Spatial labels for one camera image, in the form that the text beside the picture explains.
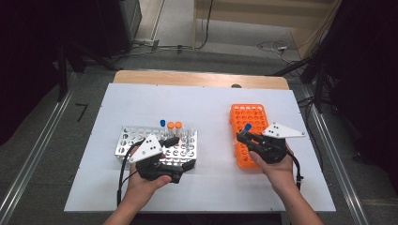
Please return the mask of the wooden cabinet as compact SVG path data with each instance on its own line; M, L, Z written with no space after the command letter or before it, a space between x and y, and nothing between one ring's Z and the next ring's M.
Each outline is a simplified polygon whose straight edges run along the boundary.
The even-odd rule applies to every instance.
M194 0L191 44L196 44L198 19L289 27L301 58L332 24L342 0Z

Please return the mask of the black curtain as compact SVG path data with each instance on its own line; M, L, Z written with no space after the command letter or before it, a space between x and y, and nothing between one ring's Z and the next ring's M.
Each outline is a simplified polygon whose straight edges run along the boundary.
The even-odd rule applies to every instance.
M84 69L72 27L85 0L0 0L0 146L62 82L60 55Z
M398 0L343 0L330 33L331 100L398 192Z

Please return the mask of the person's left hand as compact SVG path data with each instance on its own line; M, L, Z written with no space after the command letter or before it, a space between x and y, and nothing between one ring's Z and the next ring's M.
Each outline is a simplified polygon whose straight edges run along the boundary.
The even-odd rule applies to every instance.
M131 205L145 206L153 194L172 181L168 175L163 175L153 181L143 179L136 171L136 164L130 165L130 178L123 201Z

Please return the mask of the silver metal tube rack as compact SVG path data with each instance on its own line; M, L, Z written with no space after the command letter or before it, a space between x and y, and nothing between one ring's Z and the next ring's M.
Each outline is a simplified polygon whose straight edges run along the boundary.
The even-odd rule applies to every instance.
M185 128L182 128L181 139L175 146L163 148L165 158L161 158L161 163L166 165L180 166L191 159L197 158L197 138L198 132L194 130L194 136L191 138L191 144L186 145ZM124 126L121 128L119 140L115 149L116 158L122 162L127 151L134 143L144 140L148 135L154 134L158 140L161 138L161 127L140 127Z

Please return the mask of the aluminium floor rail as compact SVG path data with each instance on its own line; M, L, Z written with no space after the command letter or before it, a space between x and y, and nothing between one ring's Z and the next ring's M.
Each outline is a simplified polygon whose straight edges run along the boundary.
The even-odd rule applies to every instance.
M303 119L310 140L314 144L321 171L325 171L325 158L328 158L330 167L336 177L337 186L342 192L344 204L352 217L355 225L370 225L365 210L360 202L359 195L348 174L344 162L333 140L325 116L315 107L314 92L310 86L297 84L294 88L299 107L304 111Z
M7 225L10 220L12 213L14 212L33 175L33 172L45 152L49 140L52 138L65 109L68 107L69 101L75 91L80 77L81 73L72 72L70 74L67 82L69 90L66 92L65 96L55 104L49 119L31 148L26 161L6 192L5 199L0 205L0 225Z

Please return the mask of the wooden table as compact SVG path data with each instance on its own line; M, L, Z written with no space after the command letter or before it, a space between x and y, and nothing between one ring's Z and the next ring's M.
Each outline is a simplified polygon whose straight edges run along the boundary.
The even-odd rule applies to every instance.
M157 70L120 70L115 74L114 82L211 87L238 85L241 88L289 89L287 80L283 77Z

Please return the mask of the dark cabinet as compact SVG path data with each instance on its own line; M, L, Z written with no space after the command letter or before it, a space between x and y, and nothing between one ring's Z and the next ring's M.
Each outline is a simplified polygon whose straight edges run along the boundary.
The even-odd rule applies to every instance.
M97 0L104 29L107 56L131 49L143 18L139 0Z

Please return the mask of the black metal stand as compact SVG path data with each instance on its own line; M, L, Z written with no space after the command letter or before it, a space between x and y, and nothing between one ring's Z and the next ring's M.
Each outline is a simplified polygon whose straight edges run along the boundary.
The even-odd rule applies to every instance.
M302 83L310 83L312 80L316 81L313 104L319 113L322 113L322 98L323 87L326 83L326 61L324 58L324 51L319 49L311 53L308 57L287 66L277 72L272 73L272 76L282 77L283 75L292 72L298 68L304 68L303 73L299 79Z
M73 40L63 40L57 44L58 57L58 77L59 77L59 95L57 101L63 100L69 90L67 79L67 62L70 63L72 69L77 72L83 72L85 64L82 55L87 55L98 64L112 71L119 71L120 67L116 67L109 63L99 55L88 50L80 43Z

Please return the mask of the orange plastic tube rack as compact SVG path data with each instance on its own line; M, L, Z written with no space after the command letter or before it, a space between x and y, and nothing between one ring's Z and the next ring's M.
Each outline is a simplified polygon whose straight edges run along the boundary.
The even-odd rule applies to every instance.
M257 103L236 103L230 109L230 124L233 132L235 146L234 156L240 169L257 168L257 165L249 156L248 148L237 140L237 134L250 124L251 133L260 135L268 127L268 118L265 108Z

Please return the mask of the white board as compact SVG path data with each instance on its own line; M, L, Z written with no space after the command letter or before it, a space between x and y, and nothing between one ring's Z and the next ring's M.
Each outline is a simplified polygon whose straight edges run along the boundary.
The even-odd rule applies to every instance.
M99 108L65 209L109 212L116 207L120 164L115 157L124 126L156 127L180 121L198 132L193 170L177 184L159 189L146 213L253 213L283 210L267 178L241 170L234 157L229 124L234 103L260 103L268 121L298 131L305 125L290 90L109 84Z

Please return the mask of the person's right hand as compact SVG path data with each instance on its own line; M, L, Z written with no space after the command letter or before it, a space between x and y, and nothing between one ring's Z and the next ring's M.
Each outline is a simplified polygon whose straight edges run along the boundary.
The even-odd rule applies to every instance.
M250 157L259 166L263 174L268 178L273 190L282 195L287 192L293 192L297 186L293 176L293 159L285 157L281 162L267 164L254 151L249 152Z

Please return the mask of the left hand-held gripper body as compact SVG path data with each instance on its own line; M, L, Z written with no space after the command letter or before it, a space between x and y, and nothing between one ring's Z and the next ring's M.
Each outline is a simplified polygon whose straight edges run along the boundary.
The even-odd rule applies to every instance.
M172 183L178 184L182 174L173 174L173 165L161 163L163 148L157 136L150 134L142 141L129 162L136 164L137 172L143 179L153 181L163 175L168 175L172 178Z

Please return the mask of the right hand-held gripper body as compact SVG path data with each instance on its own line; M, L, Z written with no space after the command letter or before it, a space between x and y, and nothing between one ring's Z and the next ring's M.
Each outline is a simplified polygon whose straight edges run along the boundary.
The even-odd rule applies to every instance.
M260 134L258 140L250 140L247 144L249 151L257 153L267 164L281 162L287 155L286 138L305 137L303 131L273 122Z

